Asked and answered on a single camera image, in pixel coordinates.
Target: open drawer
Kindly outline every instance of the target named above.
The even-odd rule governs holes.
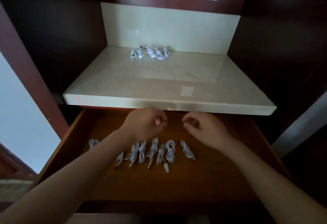
[[[37,177],[39,184],[60,168],[87,152],[90,139],[102,140],[118,129],[131,109],[84,109]],[[206,147],[182,126],[185,112],[166,111],[168,127],[158,135],[159,145],[172,139],[176,160],[166,173],[163,165],[149,160],[129,167],[129,161],[114,170],[115,162],[78,209],[79,213],[217,213],[248,211],[262,207],[238,168],[220,152]],[[249,116],[216,114],[231,134],[245,143],[265,162],[287,176],[281,161]],[[152,144],[148,140],[146,151]],[[183,154],[185,140],[196,160]]]

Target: white wall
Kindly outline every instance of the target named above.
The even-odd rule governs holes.
[[[1,52],[0,142],[37,173],[60,142]]]
[[[271,147],[282,158],[326,124],[327,92],[293,122]]]

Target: wooden cabinet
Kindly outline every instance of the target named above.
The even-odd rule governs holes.
[[[102,140],[118,129],[131,109],[84,109],[51,156],[34,186],[54,174],[89,149],[90,139]],[[206,147],[182,126],[185,112],[166,111],[168,127],[158,135],[159,145],[172,139],[176,160],[166,173],[163,165],[149,160],[129,167],[129,161],[114,170],[108,168],[78,212],[82,213],[215,213],[235,207],[260,206],[260,201],[238,168],[220,152]],[[246,144],[265,162],[287,176],[268,142],[246,115],[216,114],[231,134]],[[149,151],[152,137],[147,141]],[[183,154],[185,140],[196,160]]]

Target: finger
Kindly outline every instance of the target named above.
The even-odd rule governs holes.
[[[188,118],[193,118],[198,120],[201,118],[203,112],[188,112],[184,117],[182,118],[182,122],[185,122]]]
[[[154,135],[161,133],[166,128],[166,126],[167,126],[166,122],[162,122],[159,125],[154,126],[154,132],[155,132]]]
[[[162,109],[154,108],[153,109],[153,115],[154,117],[161,117],[163,121],[167,120],[166,113]]]
[[[185,127],[185,129],[191,134],[193,135],[195,138],[197,138],[198,134],[199,134],[199,129],[193,127],[190,123],[185,122],[183,124],[183,126]]]

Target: person's right hand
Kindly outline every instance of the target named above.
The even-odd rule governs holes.
[[[235,139],[227,131],[225,125],[212,114],[205,112],[189,112],[182,121],[185,129],[203,144],[221,151]]]

